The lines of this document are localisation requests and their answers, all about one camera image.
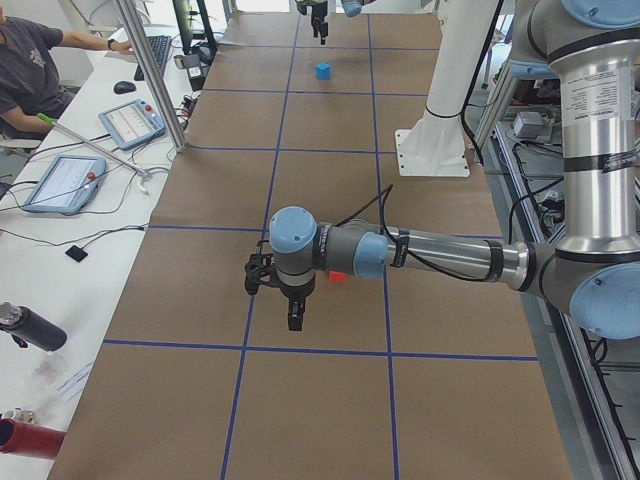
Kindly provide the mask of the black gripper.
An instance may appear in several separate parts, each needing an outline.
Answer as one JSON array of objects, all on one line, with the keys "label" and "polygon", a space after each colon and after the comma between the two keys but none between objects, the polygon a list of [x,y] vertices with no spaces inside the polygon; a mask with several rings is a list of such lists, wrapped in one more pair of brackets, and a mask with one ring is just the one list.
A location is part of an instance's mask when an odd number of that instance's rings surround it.
[{"label": "black gripper", "polygon": [[301,15],[307,15],[311,13],[312,16],[312,28],[314,38],[320,38],[320,44],[326,44],[326,38],[328,37],[328,23],[322,22],[320,24],[320,18],[324,18],[328,14],[328,1],[327,0],[296,0],[296,10]]},{"label": "black gripper", "polygon": [[315,289],[315,280],[311,279],[297,286],[282,284],[279,289],[289,299],[287,317],[289,330],[301,331],[304,320],[304,304]]}]

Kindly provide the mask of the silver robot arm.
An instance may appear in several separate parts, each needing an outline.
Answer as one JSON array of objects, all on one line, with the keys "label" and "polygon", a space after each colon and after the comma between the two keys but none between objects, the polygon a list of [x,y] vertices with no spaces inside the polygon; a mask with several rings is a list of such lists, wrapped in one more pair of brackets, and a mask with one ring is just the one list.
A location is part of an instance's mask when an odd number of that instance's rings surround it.
[{"label": "silver robot arm", "polygon": [[639,334],[639,236],[631,93],[639,54],[635,1],[520,1],[513,56],[541,60],[560,80],[565,232],[555,244],[462,238],[352,220],[317,222],[277,211],[270,252],[245,267],[245,287],[278,288],[288,326],[302,327],[319,271],[377,278],[388,267],[432,270],[470,282],[501,282],[543,298],[608,339]]},{"label": "silver robot arm", "polygon": [[[363,7],[369,4],[369,1],[348,0],[342,1],[341,4],[344,14],[351,18],[359,15]],[[299,14],[303,16],[310,15],[313,37],[317,38],[321,45],[325,45],[329,35],[327,21],[329,14],[328,2],[325,0],[295,0],[295,6]]]}]

